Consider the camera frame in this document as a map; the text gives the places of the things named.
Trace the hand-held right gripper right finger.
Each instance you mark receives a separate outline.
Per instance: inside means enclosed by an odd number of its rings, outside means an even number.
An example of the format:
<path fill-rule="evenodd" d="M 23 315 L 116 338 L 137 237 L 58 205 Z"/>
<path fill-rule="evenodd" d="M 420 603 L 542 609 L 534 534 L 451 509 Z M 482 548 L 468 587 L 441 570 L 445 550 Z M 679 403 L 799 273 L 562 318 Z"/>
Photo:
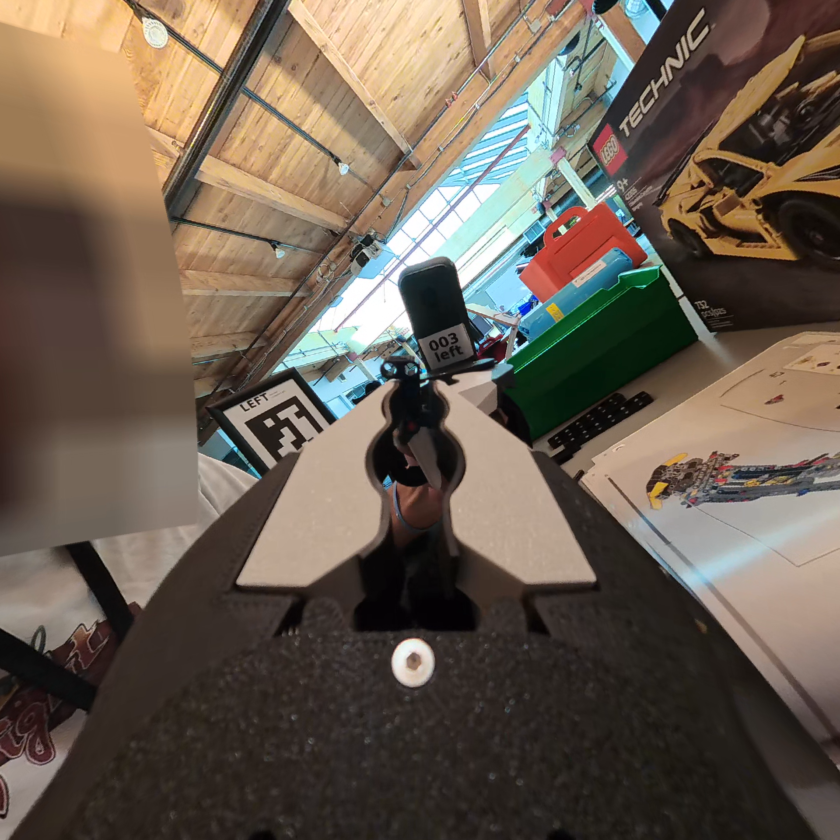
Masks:
<path fill-rule="evenodd" d="M 453 387 L 436 393 L 457 455 L 445 525 L 457 588 L 477 607 L 593 588 L 595 572 L 530 447 Z"/>

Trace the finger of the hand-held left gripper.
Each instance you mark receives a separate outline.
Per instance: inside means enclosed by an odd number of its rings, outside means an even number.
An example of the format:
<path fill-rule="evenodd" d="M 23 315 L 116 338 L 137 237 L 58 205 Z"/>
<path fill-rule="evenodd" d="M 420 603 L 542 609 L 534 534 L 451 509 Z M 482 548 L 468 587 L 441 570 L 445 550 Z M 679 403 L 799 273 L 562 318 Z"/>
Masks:
<path fill-rule="evenodd" d="M 458 394 L 488 416 L 499 407 L 497 384 L 492 380 L 458 380 Z"/>
<path fill-rule="evenodd" d="M 401 422 L 396 429 L 396 449 L 405 457 L 408 467 L 417 467 L 423 472 L 423 483 L 430 487 L 444 486 L 434 434 L 429 426 Z"/>

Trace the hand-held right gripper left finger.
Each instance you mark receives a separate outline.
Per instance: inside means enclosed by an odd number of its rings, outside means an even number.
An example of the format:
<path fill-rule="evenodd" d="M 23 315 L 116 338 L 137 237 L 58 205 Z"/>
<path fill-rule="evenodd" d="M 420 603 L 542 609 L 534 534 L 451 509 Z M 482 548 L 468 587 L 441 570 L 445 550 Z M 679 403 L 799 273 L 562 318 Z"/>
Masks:
<path fill-rule="evenodd" d="M 360 562 L 389 526 L 373 451 L 391 425 L 385 384 L 305 444 L 236 580 L 246 592 L 327 597 L 352 614 L 364 599 Z"/>

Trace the black lego piece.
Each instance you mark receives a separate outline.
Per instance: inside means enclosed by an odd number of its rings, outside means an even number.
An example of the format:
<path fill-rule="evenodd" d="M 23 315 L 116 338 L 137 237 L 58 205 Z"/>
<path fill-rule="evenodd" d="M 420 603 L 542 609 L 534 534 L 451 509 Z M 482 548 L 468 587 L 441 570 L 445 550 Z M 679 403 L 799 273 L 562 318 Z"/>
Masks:
<path fill-rule="evenodd" d="M 431 392 L 422 381 L 420 365 L 408 357 L 388 356 L 381 373 L 386 382 L 395 385 L 388 399 L 388 413 L 399 437 L 407 442 L 422 428 L 433 425 Z"/>

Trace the person's left forearm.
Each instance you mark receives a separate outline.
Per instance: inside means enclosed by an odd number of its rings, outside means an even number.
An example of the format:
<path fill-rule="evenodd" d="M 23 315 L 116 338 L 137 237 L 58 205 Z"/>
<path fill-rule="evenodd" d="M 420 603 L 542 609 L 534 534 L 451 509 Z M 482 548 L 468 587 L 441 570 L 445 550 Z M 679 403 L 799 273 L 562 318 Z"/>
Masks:
<path fill-rule="evenodd" d="M 419 528 L 427 529 L 424 533 L 411 534 L 400 526 L 392 508 L 392 491 L 396 486 L 399 494 L 402 514 L 405 520 Z M 423 537 L 435 528 L 443 515 L 444 493 L 428 484 L 405 486 L 399 482 L 392 484 L 390 490 L 391 533 L 395 547 L 404 549 L 409 543 Z"/>

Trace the lego instruction booklet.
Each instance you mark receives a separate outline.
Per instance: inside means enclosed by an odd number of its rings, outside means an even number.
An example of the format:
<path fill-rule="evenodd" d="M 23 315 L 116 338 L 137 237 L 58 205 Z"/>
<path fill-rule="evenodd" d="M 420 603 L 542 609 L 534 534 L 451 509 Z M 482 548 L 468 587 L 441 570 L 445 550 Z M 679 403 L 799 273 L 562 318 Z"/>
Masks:
<path fill-rule="evenodd" d="M 601 452 L 582 479 L 834 754 L 838 354 L 838 332 L 785 338 Z"/>

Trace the lego set box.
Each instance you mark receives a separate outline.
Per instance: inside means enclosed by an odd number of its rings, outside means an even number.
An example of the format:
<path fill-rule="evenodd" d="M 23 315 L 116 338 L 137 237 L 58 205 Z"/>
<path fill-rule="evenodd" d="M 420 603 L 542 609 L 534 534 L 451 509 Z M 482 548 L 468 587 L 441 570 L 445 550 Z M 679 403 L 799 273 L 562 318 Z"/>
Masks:
<path fill-rule="evenodd" d="M 673 2 L 589 149 L 710 331 L 838 320 L 838 1 Z"/>

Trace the ceiling spotlight fixture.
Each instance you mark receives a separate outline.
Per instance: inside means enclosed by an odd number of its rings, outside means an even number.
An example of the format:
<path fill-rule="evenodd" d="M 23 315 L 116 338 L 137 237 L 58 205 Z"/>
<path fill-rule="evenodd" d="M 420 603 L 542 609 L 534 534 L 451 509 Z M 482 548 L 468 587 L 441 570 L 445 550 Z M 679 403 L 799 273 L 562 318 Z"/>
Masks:
<path fill-rule="evenodd" d="M 358 239 L 350 252 L 350 274 L 352 277 L 367 275 L 367 266 L 375 263 L 384 253 L 382 242 L 374 234 L 366 234 Z"/>

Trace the black white marker sign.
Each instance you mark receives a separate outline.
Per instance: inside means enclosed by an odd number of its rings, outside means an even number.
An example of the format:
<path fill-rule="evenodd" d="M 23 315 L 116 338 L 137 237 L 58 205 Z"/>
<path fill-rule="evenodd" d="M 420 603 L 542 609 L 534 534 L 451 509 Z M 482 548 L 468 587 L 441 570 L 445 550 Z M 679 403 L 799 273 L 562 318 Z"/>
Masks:
<path fill-rule="evenodd" d="M 209 403 L 206 411 L 259 476 L 337 420 L 294 368 Z"/>

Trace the green plastic bin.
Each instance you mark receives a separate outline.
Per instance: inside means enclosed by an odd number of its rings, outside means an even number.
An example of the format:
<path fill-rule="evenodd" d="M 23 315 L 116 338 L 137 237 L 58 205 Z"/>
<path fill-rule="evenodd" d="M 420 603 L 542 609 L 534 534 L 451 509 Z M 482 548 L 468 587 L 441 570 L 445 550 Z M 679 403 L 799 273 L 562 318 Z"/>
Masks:
<path fill-rule="evenodd" d="M 698 340 L 663 266 L 622 273 L 509 360 L 504 411 L 529 443 Z"/>

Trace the black perforated strips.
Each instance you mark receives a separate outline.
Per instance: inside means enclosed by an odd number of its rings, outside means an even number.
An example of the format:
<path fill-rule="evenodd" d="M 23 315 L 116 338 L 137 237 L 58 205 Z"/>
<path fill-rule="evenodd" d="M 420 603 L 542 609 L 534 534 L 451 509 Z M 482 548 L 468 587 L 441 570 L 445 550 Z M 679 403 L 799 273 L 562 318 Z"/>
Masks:
<path fill-rule="evenodd" d="M 609 395 L 548 436 L 545 443 L 549 448 L 549 456 L 559 464 L 569 461 L 585 444 L 650 406 L 654 400 L 645 391 L 629 397 L 620 392 Z"/>

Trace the blue plastic case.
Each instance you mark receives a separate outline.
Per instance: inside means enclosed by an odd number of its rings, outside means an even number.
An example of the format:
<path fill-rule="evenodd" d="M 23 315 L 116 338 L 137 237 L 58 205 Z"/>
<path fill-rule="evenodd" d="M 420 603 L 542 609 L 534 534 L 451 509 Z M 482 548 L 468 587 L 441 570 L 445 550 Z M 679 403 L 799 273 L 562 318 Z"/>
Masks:
<path fill-rule="evenodd" d="M 601 258 L 583 269 L 557 291 L 549 300 L 539 304 L 524 316 L 518 331 L 531 341 L 568 317 L 573 310 L 590 299 L 597 291 L 615 286 L 619 276 L 634 268 L 634 263 L 621 249 L 612 248 Z"/>

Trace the red plastic case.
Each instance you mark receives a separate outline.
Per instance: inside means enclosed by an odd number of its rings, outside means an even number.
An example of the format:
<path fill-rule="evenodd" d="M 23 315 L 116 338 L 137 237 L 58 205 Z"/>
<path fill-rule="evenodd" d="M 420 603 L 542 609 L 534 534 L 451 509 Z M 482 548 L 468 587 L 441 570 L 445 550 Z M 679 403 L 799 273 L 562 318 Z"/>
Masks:
<path fill-rule="evenodd" d="M 619 249 L 639 268 L 648 255 L 605 203 L 592 209 L 572 206 L 546 228 L 543 247 L 520 275 L 540 301 L 570 284 L 611 249 Z"/>

